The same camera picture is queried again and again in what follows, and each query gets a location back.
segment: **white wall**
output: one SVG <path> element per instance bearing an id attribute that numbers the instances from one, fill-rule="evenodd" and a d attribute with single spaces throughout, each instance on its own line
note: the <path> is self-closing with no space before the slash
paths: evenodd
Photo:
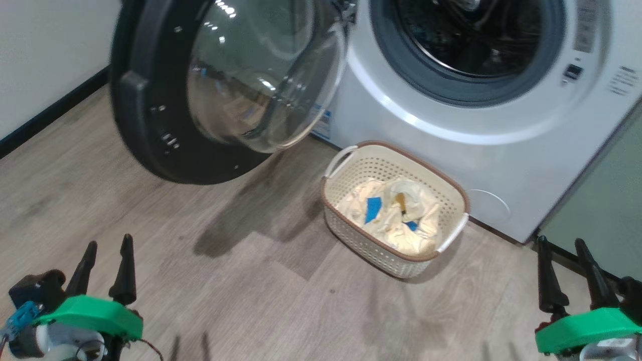
<path id="1" fill-rule="evenodd" d="M 0 0 L 0 139 L 109 62 L 119 0 Z"/>

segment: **plastic basket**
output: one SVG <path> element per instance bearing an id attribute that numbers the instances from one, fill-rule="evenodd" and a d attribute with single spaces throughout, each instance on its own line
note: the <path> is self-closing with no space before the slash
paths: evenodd
<path id="1" fill-rule="evenodd" d="M 336 209 L 346 194 L 368 179 L 385 182 L 400 175 L 427 185 L 441 203 L 437 248 L 428 254 L 408 256 L 397 252 Z M 373 141 L 349 146 L 334 157 L 322 181 L 322 198 L 330 230 L 371 264 L 398 278 L 423 272 L 455 240 L 470 213 L 468 196 L 455 181 L 404 151 Z"/>

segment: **front-load washing machine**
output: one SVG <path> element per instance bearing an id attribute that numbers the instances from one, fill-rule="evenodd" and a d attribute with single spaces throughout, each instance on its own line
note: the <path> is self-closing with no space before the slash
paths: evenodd
<path id="1" fill-rule="evenodd" d="M 126 0 L 119 131 L 159 177 L 227 181 L 314 128 L 380 139 L 525 241 L 642 93 L 637 0 Z"/>

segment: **sticker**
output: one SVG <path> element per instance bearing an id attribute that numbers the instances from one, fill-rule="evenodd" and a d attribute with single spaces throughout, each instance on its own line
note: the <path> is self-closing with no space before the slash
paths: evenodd
<path id="1" fill-rule="evenodd" d="M 317 121 L 314 128 L 312 128 L 312 134 L 321 137 L 325 140 L 330 140 L 330 123 L 332 121 L 332 112 L 326 110 L 321 118 Z"/>
<path id="2" fill-rule="evenodd" d="M 573 49 L 590 53 L 595 42 L 597 0 L 577 0 L 577 30 Z"/>
<path id="3" fill-rule="evenodd" d="M 608 90 L 617 95 L 629 95 L 639 80 L 638 73 L 625 66 L 620 66 L 609 81 Z"/>

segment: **cream cloth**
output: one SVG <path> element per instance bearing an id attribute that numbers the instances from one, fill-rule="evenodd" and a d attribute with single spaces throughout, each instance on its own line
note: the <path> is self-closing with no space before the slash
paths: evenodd
<path id="1" fill-rule="evenodd" d="M 365 224 L 367 199 L 372 197 L 381 197 L 381 210 L 374 220 Z M 388 182 L 369 179 L 337 205 L 337 210 L 352 223 L 409 256 L 435 250 L 439 241 L 439 209 L 440 204 L 428 187 L 406 177 Z M 404 222 L 416 222 L 417 230 L 413 232 Z"/>

